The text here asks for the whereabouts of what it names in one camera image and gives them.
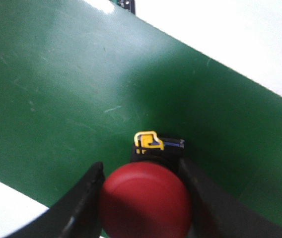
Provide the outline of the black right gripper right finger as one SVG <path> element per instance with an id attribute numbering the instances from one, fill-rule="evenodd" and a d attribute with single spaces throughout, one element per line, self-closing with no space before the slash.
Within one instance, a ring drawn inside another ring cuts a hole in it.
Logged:
<path id="1" fill-rule="evenodd" d="M 244 206 L 192 160 L 179 160 L 178 174 L 192 202 L 190 238 L 282 238 L 282 227 Z"/>

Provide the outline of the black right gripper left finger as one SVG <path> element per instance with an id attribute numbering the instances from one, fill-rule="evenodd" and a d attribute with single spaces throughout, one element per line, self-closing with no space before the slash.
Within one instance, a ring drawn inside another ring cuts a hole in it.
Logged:
<path id="1" fill-rule="evenodd" d="M 98 199 L 104 182 L 103 163 L 94 163 L 51 208 L 8 238 L 98 238 Z"/>

